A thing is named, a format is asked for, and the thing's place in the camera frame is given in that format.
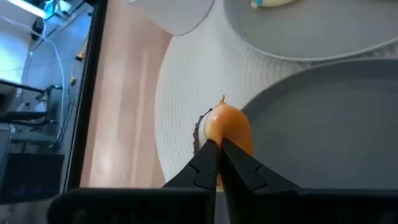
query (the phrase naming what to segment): cable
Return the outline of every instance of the cable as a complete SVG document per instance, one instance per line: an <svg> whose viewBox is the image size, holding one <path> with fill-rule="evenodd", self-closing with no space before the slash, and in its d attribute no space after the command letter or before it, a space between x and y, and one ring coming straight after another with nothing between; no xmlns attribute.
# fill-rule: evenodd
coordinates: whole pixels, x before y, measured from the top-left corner
<svg viewBox="0 0 398 224"><path fill-rule="evenodd" d="M62 131L62 128L63 128L63 125L64 125L62 118L63 118L63 98L64 98L64 94L65 94L65 76L64 76L64 74L63 74L62 63L61 63L60 56L59 56L59 54L58 54L57 46L55 46L54 42L52 42L51 40L47 40L47 39L45 38L45 29L46 29L46 26L45 26L45 21L44 21L44 19L43 19L43 25L44 25L44 28L43 28L43 35L41 35L40 33L36 32L36 31L32 30L30 27L26 26L25 24L21 24L21 23L19 23L19 22L14 22L14 21L12 21L12 20L10 20L10 19L5 18L4 16L0 16L0 17L1 17L2 19L4 19L5 21L10 22L11 24L14 24L15 26L19 26L20 28L23 28L24 30L26 30L26 31L28 31L28 32L30 32L30 33L32 33L32 34L35 34L35 35L37 35L37 36L43 38L44 41L49 42L49 43L52 44L52 46L54 47L54 52L55 52L55 55L57 56L57 60L58 60L58 63L59 63L59 65L60 65L61 76L62 76L62 98L61 98L61 112L60 112L60 129L59 129L58 134L57 134L57 137L56 137L56 139L58 139L58 138L60 137L60 135L61 135L61 131Z"/></svg>

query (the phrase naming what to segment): plate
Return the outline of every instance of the plate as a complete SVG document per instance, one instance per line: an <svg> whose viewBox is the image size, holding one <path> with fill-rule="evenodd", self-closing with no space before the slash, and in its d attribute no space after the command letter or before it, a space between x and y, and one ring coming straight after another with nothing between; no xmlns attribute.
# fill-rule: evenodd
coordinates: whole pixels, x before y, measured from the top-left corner
<svg viewBox="0 0 398 224"><path fill-rule="evenodd" d="M396 0L296 0L253 9L250 0L224 0L234 32L261 53L320 61L364 53L398 40Z"/></svg>
<svg viewBox="0 0 398 224"><path fill-rule="evenodd" d="M398 188L398 60L309 69L243 111L254 157L301 187Z"/></svg>

